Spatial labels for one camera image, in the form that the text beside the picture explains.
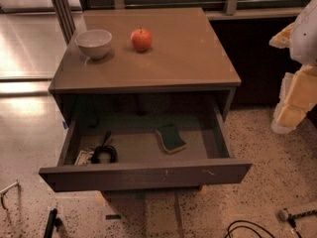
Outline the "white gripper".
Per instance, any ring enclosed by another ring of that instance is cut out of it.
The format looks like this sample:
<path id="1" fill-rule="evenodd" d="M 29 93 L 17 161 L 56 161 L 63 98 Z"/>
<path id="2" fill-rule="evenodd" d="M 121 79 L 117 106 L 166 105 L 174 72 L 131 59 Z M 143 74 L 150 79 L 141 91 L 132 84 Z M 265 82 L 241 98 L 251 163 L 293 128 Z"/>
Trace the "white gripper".
<path id="1" fill-rule="evenodd" d="M 294 25 L 289 24 L 268 42 L 274 48 L 289 47 L 293 60 L 306 64 L 296 73 L 287 72 L 282 80 L 279 102 L 273 112 L 271 130 L 287 134 L 317 104 L 317 5 L 307 5 Z"/>

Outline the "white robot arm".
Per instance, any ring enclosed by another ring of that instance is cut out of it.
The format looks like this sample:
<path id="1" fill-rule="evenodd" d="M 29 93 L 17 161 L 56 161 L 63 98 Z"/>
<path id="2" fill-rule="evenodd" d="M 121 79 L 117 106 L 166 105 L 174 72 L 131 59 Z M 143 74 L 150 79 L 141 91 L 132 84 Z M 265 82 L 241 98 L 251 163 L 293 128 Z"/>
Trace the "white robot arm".
<path id="1" fill-rule="evenodd" d="M 317 0 L 311 0 L 295 21 L 273 36 L 269 44 L 289 49 L 290 57 L 301 64 L 296 73 L 282 79 L 279 102 L 273 112 L 271 130 L 287 134 L 317 104 Z"/>

